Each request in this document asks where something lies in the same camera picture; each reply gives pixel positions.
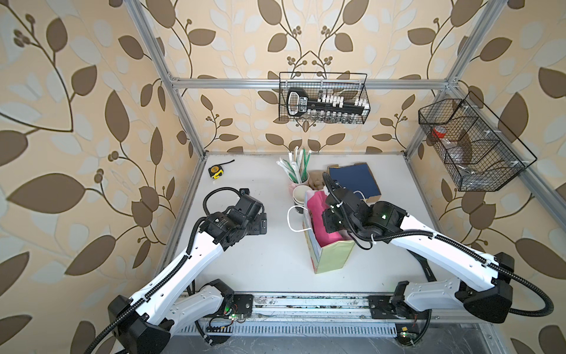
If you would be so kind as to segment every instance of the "wire mesh basket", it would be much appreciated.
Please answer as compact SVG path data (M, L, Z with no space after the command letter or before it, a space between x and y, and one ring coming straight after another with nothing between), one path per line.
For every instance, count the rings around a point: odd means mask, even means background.
M279 120L364 124L371 110L367 74L320 74L279 73Z
M497 119L497 129L483 120L480 108ZM419 124L459 191L497 191L537 160L473 92L463 100L445 99L421 108ZM515 152L519 146L529 157Z

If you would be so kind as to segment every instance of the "leaf pattern wallpaper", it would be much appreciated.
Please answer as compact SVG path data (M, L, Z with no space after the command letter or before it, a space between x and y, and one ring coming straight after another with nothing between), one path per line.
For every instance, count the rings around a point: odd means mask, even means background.
M443 79L487 0L140 0L170 72Z
M510 0L460 85L500 115L508 129L493 123L526 143L539 159L531 168L566 199L565 73L566 3ZM517 354L566 352L566 233L518 178L493 193L457 192L430 145L423 141L411 162L443 231L477 250L510 254L516 272L555 302L548 317L509 315L500 325L507 346ZM513 285L513 307L541 303Z
M108 303L153 276L192 179L192 144L118 5L0 1L2 352L84 352Z

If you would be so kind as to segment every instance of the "beige wall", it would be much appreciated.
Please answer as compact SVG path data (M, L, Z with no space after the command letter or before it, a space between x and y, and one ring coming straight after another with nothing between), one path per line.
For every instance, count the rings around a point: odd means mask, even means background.
M142 0L169 70L183 78L349 70L371 79L442 79L483 10L481 0L458 1L454 10L453 2Z
M0 352L82 353L152 277L192 178L159 81L140 105L158 76L119 3L0 1Z
M481 92L538 156L531 168L566 198L565 19L564 1L509 1L461 85ZM447 235L490 254L510 254L516 273L553 299L556 308L548 317L509 315L500 328L510 350L517 354L566 352L564 230L518 178L494 193L455 192L450 175L427 143L412 163ZM542 307L534 293L512 285L514 308Z
M277 93L232 93L188 89L183 95L206 150L288 152L304 146L320 152L400 152L417 130L417 110L432 101L430 90L369 90L371 113L365 124L325 124L277 118Z

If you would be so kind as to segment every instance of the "yellow tape measure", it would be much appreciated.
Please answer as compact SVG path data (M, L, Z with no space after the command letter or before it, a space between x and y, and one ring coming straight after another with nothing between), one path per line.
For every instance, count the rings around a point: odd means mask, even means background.
M224 170L222 169L222 165L226 165L226 164L229 164L229 163L234 162L234 161L235 160L228 161L228 162L225 162L223 164L214 165L214 166L212 166L208 169L208 174L210 174L211 178L213 180L215 180L215 179L219 178L220 176L222 176L224 174Z

